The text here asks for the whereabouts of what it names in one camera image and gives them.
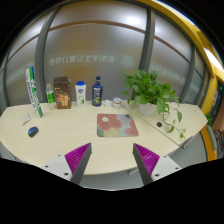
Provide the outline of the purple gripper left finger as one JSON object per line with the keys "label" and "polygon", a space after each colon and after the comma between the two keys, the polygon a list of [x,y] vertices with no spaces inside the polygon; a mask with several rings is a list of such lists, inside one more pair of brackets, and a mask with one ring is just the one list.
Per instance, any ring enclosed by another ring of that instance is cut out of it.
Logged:
{"label": "purple gripper left finger", "polygon": [[57,154],[42,169],[79,185],[91,154],[91,144],[87,143],[65,155]]}

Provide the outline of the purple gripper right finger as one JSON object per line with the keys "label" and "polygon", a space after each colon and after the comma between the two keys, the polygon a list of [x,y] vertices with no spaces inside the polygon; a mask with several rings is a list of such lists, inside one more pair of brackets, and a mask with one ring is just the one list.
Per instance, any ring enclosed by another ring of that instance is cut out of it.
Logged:
{"label": "purple gripper right finger", "polygon": [[144,185],[181,170],[168,155],[159,156],[136,143],[133,144],[133,155]]}

